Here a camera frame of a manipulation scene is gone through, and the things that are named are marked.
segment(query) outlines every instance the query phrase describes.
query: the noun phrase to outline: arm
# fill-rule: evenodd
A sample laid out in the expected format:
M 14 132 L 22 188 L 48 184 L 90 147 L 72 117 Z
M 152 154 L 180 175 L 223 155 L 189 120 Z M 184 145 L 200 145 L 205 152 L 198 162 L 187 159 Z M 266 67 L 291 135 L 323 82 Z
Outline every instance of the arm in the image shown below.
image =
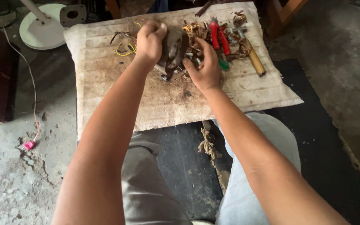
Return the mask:
M 219 88 L 220 69 L 217 55 L 212 46 L 204 40 L 196 40 L 204 49 L 204 64 L 201 64 L 197 71 L 188 59 L 183 63 L 195 85 L 208 100 L 269 222 L 347 224 L 347 221 L 309 186 L 257 125 Z
M 120 173 L 147 74 L 162 54 L 166 26 L 149 21 L 137 54 L 88 121 L 59 192 L 53 225 L 124 224 Z

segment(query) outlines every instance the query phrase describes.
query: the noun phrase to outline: pliers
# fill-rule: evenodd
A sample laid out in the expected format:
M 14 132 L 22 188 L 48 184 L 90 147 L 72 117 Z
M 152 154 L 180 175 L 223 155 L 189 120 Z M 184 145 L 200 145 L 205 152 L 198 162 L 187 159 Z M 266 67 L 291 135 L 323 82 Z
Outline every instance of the pliers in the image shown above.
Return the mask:
M 219 38 L 220 38 L 220 42 L 223 45 L 223 52 L 225 56 L 230 55 L 230 47 L 229 47 L 229 43 L 227 41 L 226 35 L 224 34 L 224 32 L 222 31 L 222 27 L 219 26 L 219 23 L 217 22 L 217 18 L 213 17 L 212 18 L 212 23 L 209 24 L 209 28 L 212 30 L 212 45 L 214 49 L 219 49 L 219 42 L 217 40 L 217 31 L 219 30 Z

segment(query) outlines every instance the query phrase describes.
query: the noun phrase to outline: leg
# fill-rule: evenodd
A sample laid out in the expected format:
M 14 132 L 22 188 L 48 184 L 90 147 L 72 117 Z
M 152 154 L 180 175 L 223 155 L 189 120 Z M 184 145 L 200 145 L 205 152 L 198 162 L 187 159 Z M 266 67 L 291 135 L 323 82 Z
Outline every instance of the leg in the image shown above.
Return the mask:
M 159 171 L 161 129 L 133 133 L 122 167 L 126 224 L 191 224 Z
M 276 118 L 259 113 L 247 113 L 247 116 L 266 135 L 281 153 L 301 172 L 297 142 L 292 132 Z M 243 168 L 234 156 L 233 151 L 226 141 L 226 149 L 233 157 L 229 183 L 226 194 L 220 203 L 216 215 L 216 224 L 269 224 L 259 201 L 252 191 Z

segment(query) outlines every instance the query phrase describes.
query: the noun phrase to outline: pink plug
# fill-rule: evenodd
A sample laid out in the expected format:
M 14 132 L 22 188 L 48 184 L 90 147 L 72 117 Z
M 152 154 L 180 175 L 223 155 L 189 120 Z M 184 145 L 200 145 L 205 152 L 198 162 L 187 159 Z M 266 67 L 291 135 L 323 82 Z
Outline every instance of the pink plug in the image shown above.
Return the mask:
M 30 151 L 34 148 L 34 145 L 35 145 L 34 141 L 28 141 L 23 145 L 23 147 L 27 149 L 27 151 Z

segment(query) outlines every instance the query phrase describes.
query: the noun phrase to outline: dirty floor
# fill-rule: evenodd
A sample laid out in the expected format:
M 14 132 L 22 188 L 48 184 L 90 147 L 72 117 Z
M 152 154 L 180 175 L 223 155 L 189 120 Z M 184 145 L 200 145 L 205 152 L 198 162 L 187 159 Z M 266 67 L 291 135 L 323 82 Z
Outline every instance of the dirty floor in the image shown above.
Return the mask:
M 133 13 L 135 1 L 121 2 L 123 17 L 149 8 L 138 7 Z M 36 131 L 33 85 L 20 60 L 15 119 L 0 125 L 0 224 L 50 224 L 62 177 L 76 149 L 74 65 L 66 46 L 44 52 L 25 47 L 18 28 L 16 23 L 7 32 L 32 67 L 41 133 L 30 153 L 16 148 L 18 138 L 29 139 Z M 347 0 L 308 1 L 284 34 L 266 44 L 272 60 L 299 60 L 360 162 L 360 8 Z

